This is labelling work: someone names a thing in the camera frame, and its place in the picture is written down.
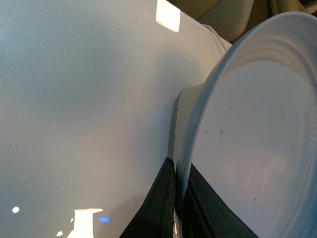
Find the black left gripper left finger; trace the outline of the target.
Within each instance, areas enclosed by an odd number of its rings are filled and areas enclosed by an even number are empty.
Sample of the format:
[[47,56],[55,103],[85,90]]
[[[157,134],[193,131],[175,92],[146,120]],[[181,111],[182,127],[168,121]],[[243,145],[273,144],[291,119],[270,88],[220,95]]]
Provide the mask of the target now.
[[171,238],[174,227],[175,170],[166,158],[142,206],[120,235],[122,238]]

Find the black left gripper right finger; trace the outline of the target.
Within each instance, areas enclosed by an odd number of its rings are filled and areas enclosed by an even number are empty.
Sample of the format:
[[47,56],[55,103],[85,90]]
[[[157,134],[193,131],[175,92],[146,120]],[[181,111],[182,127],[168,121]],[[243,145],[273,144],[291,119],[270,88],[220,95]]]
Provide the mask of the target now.
[[176,190],[175,211],[180,238],[256,238],[257,235],[224,203],[194,165],[187,188]]

